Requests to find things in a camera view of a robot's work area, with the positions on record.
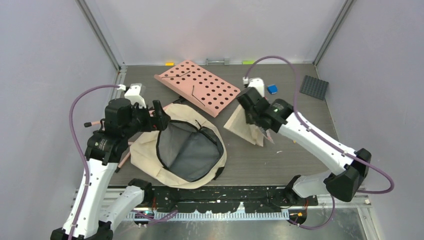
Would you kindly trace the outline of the floral cover small book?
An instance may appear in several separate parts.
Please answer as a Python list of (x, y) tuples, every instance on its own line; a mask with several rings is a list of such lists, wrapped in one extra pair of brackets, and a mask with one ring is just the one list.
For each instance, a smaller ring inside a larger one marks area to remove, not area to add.
[(239, 104), (223, 127), (253, 145), (263, 147), (264, 140), (274, 144), (269, 130), (263, 130), (254, 124), (248, 124), (246, 120), (245, 110)]

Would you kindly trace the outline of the cream canvas backpack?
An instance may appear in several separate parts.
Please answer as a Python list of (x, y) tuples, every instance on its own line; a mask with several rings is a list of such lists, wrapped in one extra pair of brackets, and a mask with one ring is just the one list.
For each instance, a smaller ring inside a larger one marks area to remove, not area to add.
[(227, 161), (218, 128), (185, 104), (164, 111), (167, 128), (142, 133), (129, 147), (131, 164), (172, 188), (197, 189), (216, 180)]

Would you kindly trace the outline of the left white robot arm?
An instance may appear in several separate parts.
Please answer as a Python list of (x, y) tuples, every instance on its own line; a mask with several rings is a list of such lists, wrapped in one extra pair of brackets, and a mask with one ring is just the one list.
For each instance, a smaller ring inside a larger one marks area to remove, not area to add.
[(125, 98), (108, 103), (100, 128), (87, 141), (82, 156), (84, 172), (71, 213), (61, 228), (52, 231), (50, 239), (111, 240), (133, 208), (148, 207), (153, 202), (152, 184), (134, 178), (122, 195), (101, 210), (110, 180), (129, 148), (129, 139), (137, 133), (163, 131), (171, 120), (159, 100), (152, 103), (152, 112)]

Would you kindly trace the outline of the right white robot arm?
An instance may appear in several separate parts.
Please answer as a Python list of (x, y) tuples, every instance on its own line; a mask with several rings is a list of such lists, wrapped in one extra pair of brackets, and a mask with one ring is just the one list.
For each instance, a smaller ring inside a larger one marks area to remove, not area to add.
[(368, 150), (361, 148), (356, 151), (339, 143), (308, 124), (285, 100), (276, 99), (270, 103), (254, 87), (244, 89), (236, 99), (245, 111), (248, 124), (296, 141), (328, 168), (319, 174), (294, 176), (286, 187), (285, 198), (288, 203), (299, 205), (310, 196), (325, 194), (343, 202), (353, 199), (369, 168), (348, 155), (369, 163), (372, 155)]

